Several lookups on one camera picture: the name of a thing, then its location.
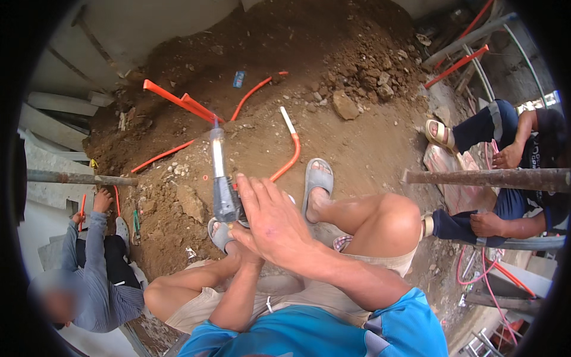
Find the wooden plank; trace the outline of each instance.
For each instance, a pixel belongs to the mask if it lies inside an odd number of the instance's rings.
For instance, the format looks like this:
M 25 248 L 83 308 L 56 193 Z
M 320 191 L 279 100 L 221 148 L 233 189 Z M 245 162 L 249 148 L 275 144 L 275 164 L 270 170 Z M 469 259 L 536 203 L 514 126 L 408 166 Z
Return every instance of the wooden plank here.
M 87 138 L 87 135 L 58 122 L 26 103 L 22 104 L 20 125 L 32 133 L 75 151 L 83 151 L 82 140 Z
M 496 296 L 496 300 L 501 308 L 507 308 L 510 310 L 522 311 L 530 315 L 537 315 L 541 308 L 542 299 L 527 300 L 527 299 L 515 299 L 515 298 L 505 298 L 503 296 Z M 494 301 L 490 295 L 486 294 L 474 294 L 469 293 L 466 295 L 466 302 L 472 304 L 478 304 L 483 306 L 495 307 Z
M 93 117 L 98 106 L 79 98 L 65 95 L 32 92 L 28 95 L 28 104 L 36 109 L 63 111 L 66 113 L 87 115 Z
M 405 170 L 403 183 L 440 183 L 463 186 L 519 188 L 547 192 L 571 192 L 569 169 L 498 169 L 453 173 Z

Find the concrete block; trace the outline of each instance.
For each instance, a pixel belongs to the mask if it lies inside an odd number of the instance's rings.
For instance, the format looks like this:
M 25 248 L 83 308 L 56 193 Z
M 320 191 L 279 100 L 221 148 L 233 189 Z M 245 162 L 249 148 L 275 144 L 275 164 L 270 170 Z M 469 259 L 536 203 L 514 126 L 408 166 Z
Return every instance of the concrete block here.
M 93 117 L 98 106 L 79 98 L 65 95 L 32 92 L 28 95 L 28 104 L 36 109 L 63 111 L 66 113 L 87 115 Z
M 20 113 L 20 125 L 32 133 L 43 136 L 57 144 L 75 151 L 83 151 L 82 141 L 87 135 L 58 122 L 54 118 L 23 103 Z

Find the concrete slab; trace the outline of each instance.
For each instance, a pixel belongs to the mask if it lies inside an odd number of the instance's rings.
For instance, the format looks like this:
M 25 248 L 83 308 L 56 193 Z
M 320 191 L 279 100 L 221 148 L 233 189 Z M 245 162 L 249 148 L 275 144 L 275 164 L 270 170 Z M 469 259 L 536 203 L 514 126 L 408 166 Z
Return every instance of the concrete slab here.
M 87 135 L 58 122 L 26 103 L 22 103 L 20 125 L 75 151 L 83 151 L 82 141 L 87 138 Z

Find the trash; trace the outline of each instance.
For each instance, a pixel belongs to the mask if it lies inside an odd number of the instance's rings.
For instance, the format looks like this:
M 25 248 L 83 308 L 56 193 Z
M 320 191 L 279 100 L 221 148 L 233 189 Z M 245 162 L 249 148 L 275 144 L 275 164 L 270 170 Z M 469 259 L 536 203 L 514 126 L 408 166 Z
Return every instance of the trash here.
M 192 250 L 192 248 L 190 246 L 187 246 L 185 249 L 186 252 L 186 259 L 187 259 L 187 263 L 193 263 L 193 259 L 196 258 L 196 252 L 194 250 Z
M 234 84 L 232 86 L 234 88 L 242 88 L 242 84 L 244 83 L 244 77 L 245 76 L 246 76 L 246 72 L 236 71 L 236 75 L 234 76 Z

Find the reflective stripe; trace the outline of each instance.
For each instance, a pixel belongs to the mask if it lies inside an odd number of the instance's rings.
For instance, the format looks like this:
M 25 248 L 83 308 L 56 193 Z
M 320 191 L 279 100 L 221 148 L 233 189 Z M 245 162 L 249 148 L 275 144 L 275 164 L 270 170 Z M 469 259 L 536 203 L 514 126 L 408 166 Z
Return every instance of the reflective stripe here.
M 492 101 L 492 103 L 488 104 L 488 109 L 490 110 L 492 122 L 494 123 L 494 139 L 499 142 L 504 133 L 504 128 L 501 125 L 500 108 L 496 101 Z

